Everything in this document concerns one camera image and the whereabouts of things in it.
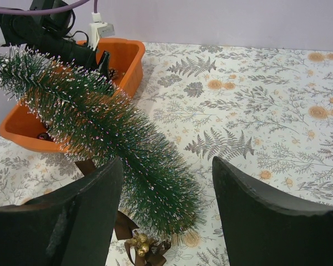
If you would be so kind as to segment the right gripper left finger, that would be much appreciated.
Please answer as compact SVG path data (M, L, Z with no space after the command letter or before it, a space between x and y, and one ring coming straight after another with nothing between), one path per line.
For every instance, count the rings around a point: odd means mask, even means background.
M0 265L104 265L122 181L116 158L51 193L0 207Z

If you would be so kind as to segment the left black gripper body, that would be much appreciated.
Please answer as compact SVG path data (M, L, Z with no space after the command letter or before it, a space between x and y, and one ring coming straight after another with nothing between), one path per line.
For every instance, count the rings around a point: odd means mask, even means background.
M87 70L96 70L102 75L109 75L109 61L110 53L108 51L103 51L100 59L96 59L97 51L92 48L87 48L88 59L85 64Z

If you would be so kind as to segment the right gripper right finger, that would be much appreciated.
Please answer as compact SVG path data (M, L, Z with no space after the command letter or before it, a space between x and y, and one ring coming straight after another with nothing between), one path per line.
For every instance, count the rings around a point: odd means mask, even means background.
M333 206L292 196L212 161L231 265L333 265Z

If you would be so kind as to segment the orange plastic bin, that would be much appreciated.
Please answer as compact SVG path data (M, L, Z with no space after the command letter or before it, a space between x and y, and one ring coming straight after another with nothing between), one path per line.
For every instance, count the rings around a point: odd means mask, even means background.
M134 96L143 78L142 57L145 46L137 40L122 38L103 38L98 43L96 60L102 51L110 53L110 67L118 71L115 83L129 96ZM29 109L18 103L0 125L0 136L34 152L63 152L58 144L37 138L46 132L40 119L29 113Z

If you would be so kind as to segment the small green christmas tree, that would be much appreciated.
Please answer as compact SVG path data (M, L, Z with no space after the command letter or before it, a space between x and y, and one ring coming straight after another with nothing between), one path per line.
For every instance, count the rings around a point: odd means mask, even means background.
M11 47L0 53L0 87L47 123L67 156L97 166L119 158L120 205L152 234L183 234L204 222L200 184L177 147L100 72Z

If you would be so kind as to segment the brown leaf decoration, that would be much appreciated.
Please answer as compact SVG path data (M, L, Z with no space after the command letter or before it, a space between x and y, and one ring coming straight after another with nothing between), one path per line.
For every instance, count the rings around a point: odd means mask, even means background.
M70 235L70 252L64 265L104 265L112 236L124 241L133 265L164 265L170 242L156 240L138 232L138 226L118 210L123 183L122 163L115 159L97 168L92 160L76 166L87 185L77 195L76 220Z

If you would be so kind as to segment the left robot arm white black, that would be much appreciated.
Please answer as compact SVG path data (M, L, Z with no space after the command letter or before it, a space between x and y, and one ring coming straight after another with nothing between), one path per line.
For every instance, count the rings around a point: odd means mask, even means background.
M75 24L74 9L85 4L76 1L32 1L27 11L0 7L0 47L26 45L27 48L58 58L66 64L74 64L87 70L97 70L110 78L109 52L96 59L98 43L102 37L114 33L113 25L104 23L94 10L86 42L79 45L69 33Z

